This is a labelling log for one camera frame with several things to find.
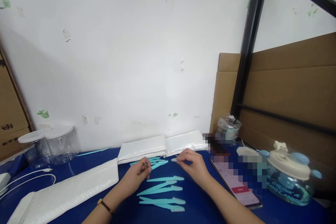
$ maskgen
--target hand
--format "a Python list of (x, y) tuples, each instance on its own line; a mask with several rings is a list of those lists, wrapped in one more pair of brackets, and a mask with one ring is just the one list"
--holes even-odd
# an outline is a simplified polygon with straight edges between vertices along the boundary
[[(207, 182), (212, 178), (205, 166), (203, 157), (190, 149), (185, 149), (176, 158), (177, 163), (185, 170), (190, 177), (204, 189)], [(191, 165), (184, 163), (184, 160), (191, 161)]]
[(146, 157), (143, 157), (141, 160), (132, 165), (125, 176), (115, 186), (122, 193), (123, 200), (135, 193), (145, 178), (149, 179), (149, 174), (152, 171), (151, 162)]

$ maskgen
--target left hand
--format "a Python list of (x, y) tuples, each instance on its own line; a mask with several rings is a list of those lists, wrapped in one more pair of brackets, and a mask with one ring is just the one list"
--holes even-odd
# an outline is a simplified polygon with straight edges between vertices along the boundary
[(141, 160), (132, 165), (120, 182), (115, 186), (115, 188), (122, 193), (123, 199), (126, 199), (135, 193), (145, 178), (149, 179), (149, 174), (152, 171), (151, 162), (146, 157), (143, 157)]

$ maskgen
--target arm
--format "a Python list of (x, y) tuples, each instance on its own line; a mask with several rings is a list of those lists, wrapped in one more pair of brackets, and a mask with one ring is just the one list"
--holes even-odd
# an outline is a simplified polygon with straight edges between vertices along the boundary
[[(127, 197), (135, 193), (145, 178), (149, 179), (149, 174), (152, 171), (151, 162), (146, 157), (141, 160), (132, 165), (120, 182), (104, 197), (103, 202), (112, 212), (115, 212)], [(102, 204), (98, 204), (83, 224), (108, 224), (111, 218), (109, 211)]]
[(257, 216), (236, 200), (208, 172), (202, 155), (185, 149), (177, 158), (177, 163), (211, 197), (228, 224), (263, 224)]

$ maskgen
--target black metal frame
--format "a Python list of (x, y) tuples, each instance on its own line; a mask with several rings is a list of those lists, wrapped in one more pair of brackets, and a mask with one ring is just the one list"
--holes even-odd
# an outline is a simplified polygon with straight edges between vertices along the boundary
[[(327, 11), (332, 16), (336, 17), (336, 2), (333, 0), (311, 0)], [(307, 122), (299, 121), (293, 118), (285, 117), (272, 112), (260, 110), (257, 108), (243, 105), (245, 88), (247, 84), (247, 78), (249, 76), (250, 66), (252, 62), (252, 53), (254, 48), (254, 42), (256, 40), (258, 25), (263, 9), (264, 0), (250, 0), (250, 6), (246, 17), (246, 25), (244, 31), (243, 43), (241, 46), (241, 58), (239, 63), (236, 87), (234, 90), (231, 114), (239, 119), (241, 109), (249, 109), (256, 113), (263, 114), (272, 118), (276, 118), (288, 123), (296, 124), (314, 131), (318, 131), (331, 136), (336, 136), (334, 130), (321, 127), (319, 125), (310, 124)]]

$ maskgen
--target white cable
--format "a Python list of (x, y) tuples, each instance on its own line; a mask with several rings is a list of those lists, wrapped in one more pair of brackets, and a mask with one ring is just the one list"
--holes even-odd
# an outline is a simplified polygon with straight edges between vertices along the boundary
[(19, 186), (21, 186), (21, 185), (27, 183), (27, 182), (30, 181), (30, 180), (37, 179), (38, 177), (43, 177), (43, 176), (52, 176), (52, 177), (54, 177), (54, 182), (53, 182), (53, 184), (55, 184), (55, 182), (56, 182), (56, 176), (55, 176), (54, 174), (44, 174), (44, 175), (40, 175), (40, 176), (31, 178), (31, 179), (29, 179), (29, 180), (27, 180), (27, 181), (21, 183), (20, 185), (14, 187), (12, 190), (9, 190), (7, 193), (5, 193), (5, 194), (0, 198), (0, 200), (1, 200), (3, 197), (5, 197), (7, 194), (9, 194), (11, 191), (13, 191), (14, 189), (18, 188)]
[(28, 176), (28, 175), (30, 175), (30, 174), (33, 174), (33, 173), (36, 173), (36, 172), (51, 172), (51, 171), (52, 171), (51, 168), (46, 168), (46, 169), (42, 169), (42, 170), (33, 171), (33, 172), (28, 173), (28, 174), (26, 174), (26, 175), (24, 175), (24, 176), (22, 176), (22, 177), (20, 177), (20, 178), (17, 178), (16, 180), (10, 182), (8, 185), (6, 185), (4, 188), (1, 189), (1, 191), (0, 191), (0, 196), (6, 192), (6, 188), (7, 188), (8, 186), (10, 186), (10, 185), (13, 184), (14, 182), (18, 181), (19, 179), (22, 179), (23, 177), (26, 177), (26, 176)]

